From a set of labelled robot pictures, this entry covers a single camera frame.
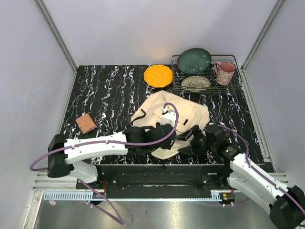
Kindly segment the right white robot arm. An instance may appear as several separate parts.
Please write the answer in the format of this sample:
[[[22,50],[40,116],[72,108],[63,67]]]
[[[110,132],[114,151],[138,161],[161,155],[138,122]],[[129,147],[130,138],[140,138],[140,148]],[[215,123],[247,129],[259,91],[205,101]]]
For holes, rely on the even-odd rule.
[[[207,125],[202,132],[195,125],[177,136],[178,140],[190,140],[190,146],[182,149],[184,153],[203,153],[210,151],[218,164],[224,169],[218,172],[218,187],[229,187],[243,192],[269,215],[278,229],[295,229],[305,220],[305,194],[298,186],[289,187],[269,175],[249,158],[249,152],[242,152],[229,143],[227,127]]]

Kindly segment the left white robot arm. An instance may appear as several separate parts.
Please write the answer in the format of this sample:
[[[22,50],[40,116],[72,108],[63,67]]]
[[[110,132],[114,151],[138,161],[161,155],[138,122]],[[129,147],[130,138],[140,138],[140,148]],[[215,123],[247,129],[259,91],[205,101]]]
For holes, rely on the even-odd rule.
[[[111,155],[143,155],[157,149],[169,150],[176,138],[176,124],[157,122],[156,126],[130,127],[113,135],[64,139],[57,134],[48,146],[47,174],[49,178],[72,176],[97,189],[103,183],[96,166],[84,161]]]

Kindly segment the beige canvas backpack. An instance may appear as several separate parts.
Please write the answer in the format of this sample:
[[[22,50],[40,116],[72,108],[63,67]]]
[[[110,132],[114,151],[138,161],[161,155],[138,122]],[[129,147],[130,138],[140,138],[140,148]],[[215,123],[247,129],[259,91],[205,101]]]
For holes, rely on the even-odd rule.
[[[183,99],[177,95],[166,91],[159,91],[151,94],[140,108],[131,117],[131,125],[136,127],[156,126],[157,123],[162,125],[170,124],[174,126],[176,113],[172,106],[165,103],[172,103],[178,113],[178,125],[176,134],[181,135],[190,130],[193,126],[198,125],[201,130],[209,123],[209,111],[205,105]]]

